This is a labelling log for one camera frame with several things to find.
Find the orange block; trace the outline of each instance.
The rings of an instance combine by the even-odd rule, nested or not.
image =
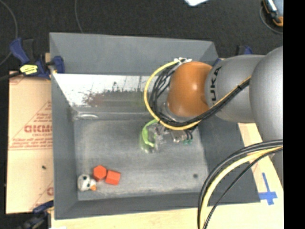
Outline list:
[[[121,174],[119,172],[108,170],[105,182],[112,185],[118,185],[120,178]]]
[[[103,180],[107,175],[107,170],[105,167],[103,166],[96,166],[93,169],[93,175],[92,177],[96,180],[96,181],[101,181]]]

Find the toy figurine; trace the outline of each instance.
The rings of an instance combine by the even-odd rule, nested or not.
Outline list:
[[[89,189],[95,191],[96,181],[92,179],[89,175],[82,174],[77,179],[77,187],[81,192],[88,191]]]

